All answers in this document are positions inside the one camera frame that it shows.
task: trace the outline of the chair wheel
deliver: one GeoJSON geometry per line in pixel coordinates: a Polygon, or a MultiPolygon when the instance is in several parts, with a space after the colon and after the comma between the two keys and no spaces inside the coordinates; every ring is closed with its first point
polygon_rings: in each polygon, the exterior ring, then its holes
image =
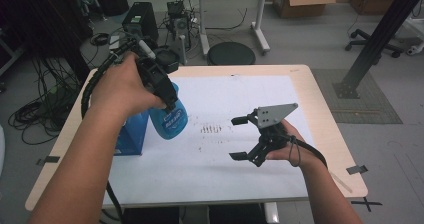
{"type": "Polygon", "coordinates": [[[351,37],[351,38],[355,38],[357,35],[358,35],[358,33],[356,33],[356,31],[355,31],[355,32],[350,33],[350,37],[351,37]]]}
{"type": "Polygon", "coordinates": [[[392,53],[392,57],[393,57],[393,58],[398,58],[398,57],[400,57],[400,52],[393,52],[393,53],[392,53]]]}

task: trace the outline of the floor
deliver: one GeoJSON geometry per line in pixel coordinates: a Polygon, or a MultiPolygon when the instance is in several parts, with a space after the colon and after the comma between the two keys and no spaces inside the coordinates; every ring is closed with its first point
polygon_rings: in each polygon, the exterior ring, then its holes
{"type": "MultiPolygon", "coordinates": [[[[159,15],[165,11],[163,3],[172,0],[142,1],[153,3],[159,24],[159,15]]],[[[241,21],[244,10],[243,5],[210,8],[206,22],[208,27],[234,26],[241,21]]],[[[327,5],[320,17],[281,19],[271,5],[266,5],[262,29],[272,50],[262,56],[249,27],[249,22],[255,19],[255,11],[254,7],[248,7],[245,22],[233,31],[210,30],[211,46],[230,40],[244,43],[255,52],[257,65],[306,64],[310,68],[349,69],[361,51],[360,47],[353,47],[349,52],[344,50],[349,41],[349,30],[361,28],[372,32],[381,18],[358,16],[349,4],[333,4],[327,5]]],[[[122,18],[123,15],[109,17],[107,21],[93,19],[95,33],[110,33],[119,27],[122,18]]],[[[164,42],[165,33],[161,30],[159,44],[164,42]]],[[[393,40],[393,43],[408,48],[417,42],[415,35],[407,30],[401,30],[393,40]]],[[[95,50],[88,43],[81,47],[88,59],[93,57],[95,50]]],[[[101,63],[106,56],[107,48],[100,48],[93,60],[94,65],[101,63]]],[[[187,56],[187,65],[207,65],[195,38],[187,56]]],[[[423,63],[423,52],[414,56],[402,54],[397,59],[384,52],[379,64],[370,70],[403,124],[338,124],[356,163],[365,165],[369,170],[362,174],[369,190],[367,200],[382,204],[371,205],[370,211],[366,205],[354,205],[364,223],[422,223],[424,219],[423,63]]],[[[30,213],[25,210],[24,204],[42,169],[36,163],[49,154],[54,140],[37,146],[25,145],[21,132],[7,123],[16,109],[38,95],[35,85],[37,75],[30,57],[21,58],[0,77],[0,81],[5,82],[8,88],[0,94],[0,124],[6,138],[6,157],[0,177],[0,223],[25,223],[30,213]]],[[[43,140],[46,136],[40,127],[34,127],[27,138],[43,140]]],[[[186,208],[184,223],[205,223],[205,220],[199,219],[203,211],[199,207],[186,208]]],[[[281,223],[313,223],[307,201],[280,202],[278,211],[281,223]]]]}

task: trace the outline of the blue spray bottle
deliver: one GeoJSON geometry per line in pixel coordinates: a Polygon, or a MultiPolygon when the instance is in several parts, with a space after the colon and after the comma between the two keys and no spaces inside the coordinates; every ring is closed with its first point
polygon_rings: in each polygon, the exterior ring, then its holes
{"type": "MultiPolygon", "coordinates": [[[[172,85],[178,94],[177,84],[172,83],[172,85]]],[[[166,140],[180,134],[188,122],[186,109],[180,99],[175,102],[175,108],[172,111],[150,108],[149,115],[157,133],[166,140]]]]}

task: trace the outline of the black pole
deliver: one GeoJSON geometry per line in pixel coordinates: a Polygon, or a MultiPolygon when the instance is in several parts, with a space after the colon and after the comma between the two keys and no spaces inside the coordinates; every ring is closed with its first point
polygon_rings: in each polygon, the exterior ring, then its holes
{"type": "Polygon", "coordinates": [[[419,1],[393,1],[342,82],[333,84],[339,98],[359,98],[356,88],[362,78],[379,58],[384,46],[389,43],[419,1]]]}

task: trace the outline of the gray mat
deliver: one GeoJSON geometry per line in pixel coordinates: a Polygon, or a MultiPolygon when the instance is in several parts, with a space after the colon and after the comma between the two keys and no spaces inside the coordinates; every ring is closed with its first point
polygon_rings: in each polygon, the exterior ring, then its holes
{"type": "Polygon", "coordinates": [[[340,83],[348,70],[313,69],[312,73],[338,123],[354,124],[403,124],[380,90],[371,74],[367,73],[356,91],[359,99],[339,99],[332,83],[340,83]]]}

